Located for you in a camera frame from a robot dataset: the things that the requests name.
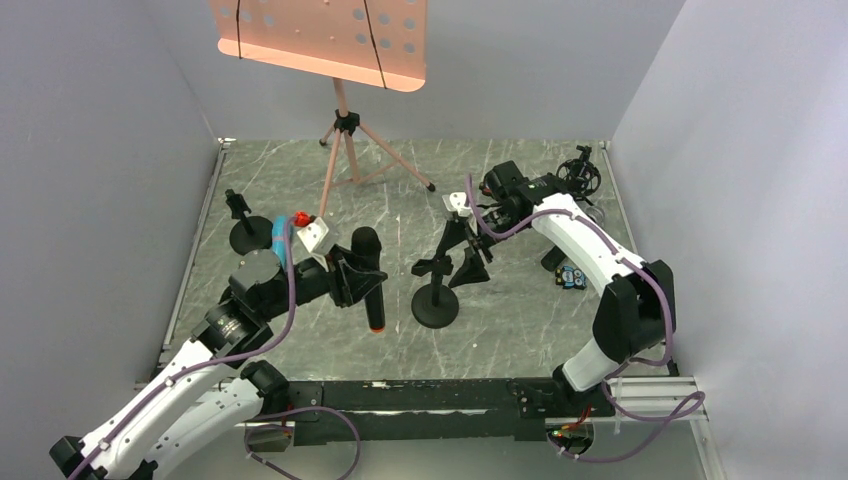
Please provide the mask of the black round-base mic stand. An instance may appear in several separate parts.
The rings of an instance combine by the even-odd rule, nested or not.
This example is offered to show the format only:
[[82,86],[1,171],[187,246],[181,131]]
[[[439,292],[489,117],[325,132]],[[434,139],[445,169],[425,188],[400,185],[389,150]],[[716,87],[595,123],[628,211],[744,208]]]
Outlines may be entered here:
[[427,285],[419,288],[411,300],[411,312],[415,320],[430,329],[442,329],[449,326],[459,313],[459,301],[451,288],[443,284],[443,279],[453,271],[450,257],[416,262],[411,273],[423,277],[430,275]]

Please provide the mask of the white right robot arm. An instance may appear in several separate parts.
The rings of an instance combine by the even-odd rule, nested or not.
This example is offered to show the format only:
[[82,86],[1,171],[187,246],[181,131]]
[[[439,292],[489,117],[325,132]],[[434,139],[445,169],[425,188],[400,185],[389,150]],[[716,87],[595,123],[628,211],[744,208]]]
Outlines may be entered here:
[[412,302],[420,324],[449,325],[456,315],[439,313],[441,294],[488,281],[491,248],[531,229],[574,263],[600,297],[590,339],[554,370],[567,392],[590,391],[628,363],[644,363],[642,351],[672,342],[670,267],[661,260],[647,262],[617,242],[578,206],[564,179],[552,173],[530,179],[507,161],[488,171],[480,186],[467,181],[463,191],[443,200],[447,222],[436,251],[412,268],[413,275],[430,278]]

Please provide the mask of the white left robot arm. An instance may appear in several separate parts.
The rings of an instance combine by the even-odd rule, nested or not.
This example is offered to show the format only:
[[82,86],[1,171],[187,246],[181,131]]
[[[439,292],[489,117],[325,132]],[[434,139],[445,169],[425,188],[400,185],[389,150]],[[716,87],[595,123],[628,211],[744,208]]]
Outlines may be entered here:
[[82,437],[64,436],[49,455],[67,479],[165,479],[182,462],[239,423],[290,404],[288,380],[262,354],[281,342],[270,322],[324,295],[349,307],[366,303],[369,326],[385,324],[378,297],[380,241],[355,231],[297,264],[275,251],[243,256],[221,301],[168,365],[125,407]]

